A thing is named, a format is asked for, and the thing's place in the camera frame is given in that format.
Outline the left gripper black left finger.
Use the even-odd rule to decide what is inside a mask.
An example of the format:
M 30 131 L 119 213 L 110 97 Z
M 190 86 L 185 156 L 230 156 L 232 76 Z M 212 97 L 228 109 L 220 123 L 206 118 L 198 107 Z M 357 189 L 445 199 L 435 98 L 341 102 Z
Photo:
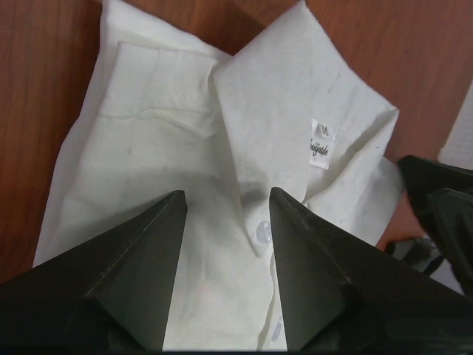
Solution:
M 186 222 L 175 191 L 1 285 L 3 351 L 160 351 Z

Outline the white long sleeve shirt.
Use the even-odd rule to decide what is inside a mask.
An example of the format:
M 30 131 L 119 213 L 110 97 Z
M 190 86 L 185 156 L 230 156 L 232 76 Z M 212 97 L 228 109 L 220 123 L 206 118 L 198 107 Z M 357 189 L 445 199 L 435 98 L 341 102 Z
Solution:
M 165 349 L 284 350 L 270 190 L 375 245 L 401 195 L 384 157 L 398 116 L 303 1 L 236 55 L 105 1 L 33 263 L 182 190 L 188 214 Z

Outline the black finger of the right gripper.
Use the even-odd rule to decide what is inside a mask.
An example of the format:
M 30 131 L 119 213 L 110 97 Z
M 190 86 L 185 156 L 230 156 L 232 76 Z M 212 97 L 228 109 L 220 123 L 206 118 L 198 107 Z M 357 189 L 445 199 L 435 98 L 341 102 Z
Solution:
M 407 155 L 397 162 L 412 210 L 472 295 L 472 170 Z

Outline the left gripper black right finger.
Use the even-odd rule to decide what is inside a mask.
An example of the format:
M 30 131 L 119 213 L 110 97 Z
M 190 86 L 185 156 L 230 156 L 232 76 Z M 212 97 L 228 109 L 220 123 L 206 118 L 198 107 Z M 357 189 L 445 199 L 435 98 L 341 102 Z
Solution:
M 270 224 L 289 351 L 470 351 L 472 301 L 280 188 Z

